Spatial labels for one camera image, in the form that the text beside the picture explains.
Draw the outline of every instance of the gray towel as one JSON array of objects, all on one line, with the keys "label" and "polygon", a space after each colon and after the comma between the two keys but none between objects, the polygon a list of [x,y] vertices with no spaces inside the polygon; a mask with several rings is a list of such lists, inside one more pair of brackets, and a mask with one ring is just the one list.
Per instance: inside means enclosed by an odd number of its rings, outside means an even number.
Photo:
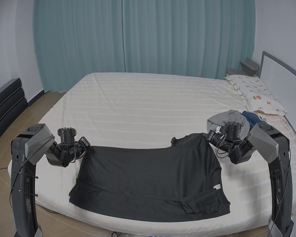
[{"label": "gray towel", "polygon": [[228,110],[227,112],[215,114],[207,120],[207,132],[216,131],[218,126],[224,126],[227,122],[238,122],[242,125],[239,132],[240,139],[244,139],[250,130],[250,124],[246,117],[237,110]]}]

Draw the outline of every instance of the white bed sheet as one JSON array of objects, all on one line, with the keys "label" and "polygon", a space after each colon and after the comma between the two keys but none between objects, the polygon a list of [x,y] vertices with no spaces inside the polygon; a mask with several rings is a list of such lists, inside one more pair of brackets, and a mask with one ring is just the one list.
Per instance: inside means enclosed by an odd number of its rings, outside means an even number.
[{"label": "white bed sheet", "polygon": [[[144,73],[92,73],[68,91],[40,123],[46,123],[58,143],[58,128],[73,127],[77,140],[85,136],[92,145],[163,148],[171,145],[172,137],[207,132],[207,118],[229,109],[242,112],[246,107],[228,81]],[[264,116],[290,139],[296,190],[296,137],[284,117]],[[219,161],[231,212],[217,218],[157,223],[83,210],[69,203],[68,196],[81,160],[59,168],[51,166],[45,156],[36,169],[36,203],[94,226],[145,236],[219,236],[267,225],[271,187],[266,161],[258,152],[239,165],[233,165],[229,158]]]}]

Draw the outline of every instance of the white wall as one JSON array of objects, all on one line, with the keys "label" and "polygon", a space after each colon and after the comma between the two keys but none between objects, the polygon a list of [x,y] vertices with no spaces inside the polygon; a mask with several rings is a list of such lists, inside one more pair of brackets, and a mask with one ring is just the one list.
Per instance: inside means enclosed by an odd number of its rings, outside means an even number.
[{"label": "white wall", "polygon": [[33,41],[34,0],[0,0],[0,87],[20,77],[27,101],[43,90]]},{"label": "white wall", "polygon": [[296,0],[255,0],[255,9],[253,61],[266,51],[296,70]]}]

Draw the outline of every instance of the baseboard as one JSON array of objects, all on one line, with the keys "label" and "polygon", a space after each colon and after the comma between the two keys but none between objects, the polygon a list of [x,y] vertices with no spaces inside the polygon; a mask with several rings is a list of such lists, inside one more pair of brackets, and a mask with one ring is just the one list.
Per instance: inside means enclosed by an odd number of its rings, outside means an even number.
[{"label": "baseboard", "polygon": [[41,96],[43,96],[44,90],[40,91],[37,95],[35,95],[29,102],[28,102],[28,106],[32,106],[32,104],[34,104]]}]

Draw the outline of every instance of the brown floor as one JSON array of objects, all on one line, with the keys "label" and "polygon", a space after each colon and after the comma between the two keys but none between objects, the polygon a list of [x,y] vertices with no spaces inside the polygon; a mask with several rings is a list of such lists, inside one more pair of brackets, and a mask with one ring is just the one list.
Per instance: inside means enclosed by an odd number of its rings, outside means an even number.
[{"label": "brown floor", "polygon": [[[27,108],[0,137],[0,168],[7,167],[10,160],[10,141],[24,129],[38,123],[64,93],[48,92]],[[0,236],[12,237],[16,229],[9,204],[10,178],[6,169],[0,170]],[[112,231],[95,227],[61,214],[52,214],[36,206],[38,223],[44,237],[111,237]],[[267,237],[267,226],[224,237]]]}]

